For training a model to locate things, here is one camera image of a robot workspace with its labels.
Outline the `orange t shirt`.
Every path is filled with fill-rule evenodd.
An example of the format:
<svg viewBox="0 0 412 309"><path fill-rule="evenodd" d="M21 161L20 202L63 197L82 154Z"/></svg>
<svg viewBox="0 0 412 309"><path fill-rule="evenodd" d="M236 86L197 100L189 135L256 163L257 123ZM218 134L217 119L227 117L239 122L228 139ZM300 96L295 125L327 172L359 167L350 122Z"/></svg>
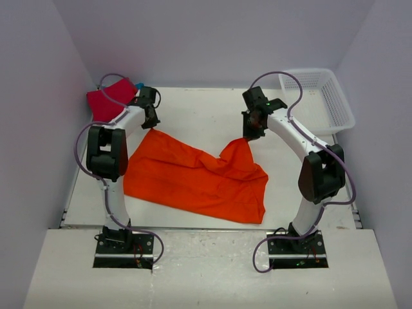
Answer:
<svg viewBox="0 0 412 309"><path fill-rule="evenodd" d="M248 141L229 142L219 157L161 131L146 134L129 159L127 196L245 224L263 222L268 174L255 163Z"/></svg>

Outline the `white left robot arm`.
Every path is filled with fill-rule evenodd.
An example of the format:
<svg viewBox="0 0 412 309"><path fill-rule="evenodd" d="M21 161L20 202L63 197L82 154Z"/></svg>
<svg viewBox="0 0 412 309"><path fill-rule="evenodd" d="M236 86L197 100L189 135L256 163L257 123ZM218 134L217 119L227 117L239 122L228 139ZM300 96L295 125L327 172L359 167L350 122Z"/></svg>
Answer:
<svg viewBox="0 0 412 309"><path fill-rule="evenodd" d="M151 129L160 123L156 114L160 102L157 89L143 86L119 115L107 122L97 122L88 130L86 167L101 181L106 212L102 237L120 253L130 251L134 244L123 188L129 162L127 137L139 127Z"/></svg>

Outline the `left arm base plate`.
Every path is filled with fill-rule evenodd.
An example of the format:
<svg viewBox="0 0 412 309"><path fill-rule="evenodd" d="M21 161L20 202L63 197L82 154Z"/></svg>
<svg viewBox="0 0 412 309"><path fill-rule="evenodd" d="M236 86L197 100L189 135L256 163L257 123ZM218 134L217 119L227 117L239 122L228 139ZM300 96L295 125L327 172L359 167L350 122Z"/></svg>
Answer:
<svg viewBox="0 0 412 309"><path fill-rule="evenodd" d="M110 239L102 232L95 240L93 268L153 269L153 235L127 230L124 236Z"/></svg>

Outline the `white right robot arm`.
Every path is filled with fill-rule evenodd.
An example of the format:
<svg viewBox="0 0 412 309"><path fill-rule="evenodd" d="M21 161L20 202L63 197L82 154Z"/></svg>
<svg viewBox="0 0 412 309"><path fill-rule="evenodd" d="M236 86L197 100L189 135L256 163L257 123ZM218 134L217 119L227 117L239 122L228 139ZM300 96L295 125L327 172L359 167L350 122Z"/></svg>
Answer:
<svg viewBox="0 0 412 309"><path fill-rule="evenodd" d="M243 138L248 141L265 136L265 130L277 134L296 154L302 166L298 188L302 196L296 217L288 232L288 248L301 253L310 246L309 235L315 233L325 207L346 184L344 151L317 139L299 121L281 99L269 100L258 87L242 94L247 110L243 111Z"/></svg>

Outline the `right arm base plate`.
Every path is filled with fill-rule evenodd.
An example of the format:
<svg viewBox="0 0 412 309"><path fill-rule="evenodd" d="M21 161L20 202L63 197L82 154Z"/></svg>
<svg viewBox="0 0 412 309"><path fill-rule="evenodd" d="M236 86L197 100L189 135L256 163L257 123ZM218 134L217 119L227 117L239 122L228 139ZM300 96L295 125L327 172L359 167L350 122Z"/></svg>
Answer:
<svg viewBox="0 0 412 309"><path fill-rule="evenodd" d="M269 265L273 270L328 268L321 231L297 241L273 239L267 242Z"/></svg>

